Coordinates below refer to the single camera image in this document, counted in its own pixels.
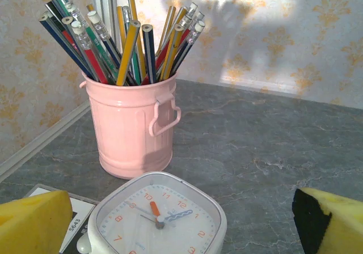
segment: white alarm clock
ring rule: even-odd
[[[219,254],[227,219],[214,199],[165,172],[132,179],[100,202],[81,254]]]

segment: pink metal bucket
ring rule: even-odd
[[[102,167],[123,179],[167,167],[172,127],[182,115],[175,105],[176,76],[137,87],[101,84],[83,76],[86,81],[79,87],[86,86],[90,98]]]

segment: wall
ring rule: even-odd
[[[179,78],[363,108],[363,0],[136,1],[155,42],[169,5],[206,15]]]
[[[0,164],[87,100],[78,67],[37,21],[49,1],[0,0]]]

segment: yellow pencil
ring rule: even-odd
[[[134,53],[135,45],[141,28],[141,23],[138,20],[131,20],[129,25],[129,30],[127,32],[125,48],[123,52],[123,57],[121,59],[119,76],[117,77],[116,85],[123,86],[125,83],[126,75],[129,70],[130,61]]]
[[[160,42],[159,42],[159,48],[158,48],[157,52],[155,53],[156,56],[158,56],[159,53],[161,52],[161,50],[162,50],[161,46],[163,45],[163,42],[165,41],[166,34],[169,33],[169,30],[172,27],[172,21],[174,20],[175,10],[176,10],[175,6],[169,7],[168,15],[166,16],[166,19],[165,19],[163,33],[161,35]]]
[[[135,0],[128,0],[128,2],[130,7],[131,19],[137,20]],[[145,59],[142,52],[141,36],[137,37],[135,51],[137,56],[138,68],[140,71],[140,77],[142,81],[146,77],[146,67],[145,67]]]
[[[89,11],[89,12],[91,12],[91,11],[94,11],[94,10],[95,10],[95,8],[93,7],[93,5],[92,5],[92,4],[87,5],[87,9],[88,9],[88,11]]]
[[[172,29],[170,36],[168,51],[165,56],[164,67],[163,70],[161,71],[161,76],[160,76],[161,80],[166,80],[170,76],[171,67],[174,62],[176,53],[178,52],[178,47],[183,32],[184,28],[180,24],[174,25],[174,28]]]
[[[176,15],[174,21],[172,22],[172,25],[171,25],[172,28],[169,30],[169,32],[167,32],[167,35],[163,41],[163,45],[162,45],[161,49],[164,49],[165,45],[168,43],[168,41],[170,39],[171,32],[174,30],[174,26],[182,20],[182,18],[186,15],[186,13],[187,13],[187,9],[185,7],[182,7],[181,9],[179,9],[178,14]]]
[[[125,27],[124,14],[123,14],[123,7],[122,6],[117,7],[117,17],[119,18],[121,46],[122,46],[122,49],[123,49],[123,52],[124,52],[125,43],[126,43],[126,27]]]

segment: gray marble countertop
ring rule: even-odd
[[[165,169],[216,199],[223,254],[303,253],[291,210],[297,187],[363,200],[363,111],[178,81],[181,122]],[[125,180],[101,168],[87,113],[1,183],[0,202],[42,183],[102,200]]]

